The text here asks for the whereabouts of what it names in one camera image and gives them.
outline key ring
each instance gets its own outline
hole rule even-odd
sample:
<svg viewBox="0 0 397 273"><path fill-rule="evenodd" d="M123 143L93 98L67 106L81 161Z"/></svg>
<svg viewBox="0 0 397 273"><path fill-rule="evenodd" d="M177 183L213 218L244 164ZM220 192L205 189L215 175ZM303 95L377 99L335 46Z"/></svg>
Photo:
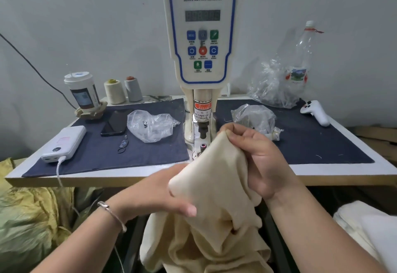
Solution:
<svg viewBox="0 0 397 273"><path fill-rule="evenodd" d="M119 154L125 152L126 146L128 145L127 135L125 135L124 138L125 139L120 143L119 149L117 150Z"/></svg>

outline red button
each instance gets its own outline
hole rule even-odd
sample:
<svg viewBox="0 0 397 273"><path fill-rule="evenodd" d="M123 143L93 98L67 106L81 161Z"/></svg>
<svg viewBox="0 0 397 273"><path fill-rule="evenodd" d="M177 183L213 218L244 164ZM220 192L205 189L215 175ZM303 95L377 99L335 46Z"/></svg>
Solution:
<svg viewBox="0 0 397 273"><path fill-rule="evenodd" d="M199 54L201 55L206 55L207 54L207 47L206 46L201 46L198 50Z"/></svg>

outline gray thread spool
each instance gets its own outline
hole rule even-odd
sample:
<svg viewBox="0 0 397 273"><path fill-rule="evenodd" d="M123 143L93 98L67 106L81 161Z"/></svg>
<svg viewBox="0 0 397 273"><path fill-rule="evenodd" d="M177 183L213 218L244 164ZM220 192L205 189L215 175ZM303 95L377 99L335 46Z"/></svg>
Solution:
<svg viewBox="0 0 397 273"><path fill-rule="evenodd" d="M142 100L141 88L139 87L138 80L135 77L128 76L124 83L126 84L128 100L130 102Z"/></svg>

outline white fabric pile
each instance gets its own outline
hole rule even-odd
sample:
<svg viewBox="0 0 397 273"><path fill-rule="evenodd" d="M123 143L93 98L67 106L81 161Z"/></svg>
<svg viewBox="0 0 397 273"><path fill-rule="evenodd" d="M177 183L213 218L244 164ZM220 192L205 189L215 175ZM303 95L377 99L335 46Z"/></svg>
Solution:
<svg viewBox="0 0 397 273"><path fill-rule="evenodd" d="M397 273L397 217L355 201L340 207L334 220L390 273Z"/></svg>

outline white power bank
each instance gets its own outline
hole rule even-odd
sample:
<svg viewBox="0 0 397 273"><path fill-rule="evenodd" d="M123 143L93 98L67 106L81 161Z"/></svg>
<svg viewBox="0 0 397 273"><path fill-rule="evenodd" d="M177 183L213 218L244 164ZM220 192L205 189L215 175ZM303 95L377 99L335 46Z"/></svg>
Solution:
<svg viewBox="0 0 397 273"><path fill-rule="evenodd" d="M83 125L63 128L45 145L41 159L44 162L56 162L62 156L72 158L86 132Z"/></svg>

